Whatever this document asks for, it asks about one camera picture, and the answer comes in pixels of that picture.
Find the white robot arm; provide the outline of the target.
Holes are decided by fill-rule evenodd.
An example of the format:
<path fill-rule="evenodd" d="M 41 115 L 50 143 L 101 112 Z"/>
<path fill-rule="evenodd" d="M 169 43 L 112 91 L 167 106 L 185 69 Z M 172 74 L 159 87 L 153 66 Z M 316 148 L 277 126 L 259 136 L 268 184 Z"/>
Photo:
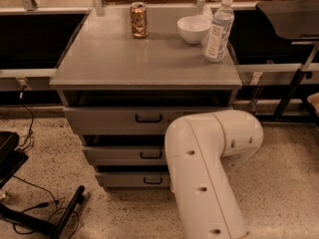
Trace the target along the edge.
<path fill-rule="evenodd" d="M 262 145 L 243 111 L 189 115 L 166 130 L 164 152 L 185 239 L 250 239 L 226 173 Z"/>

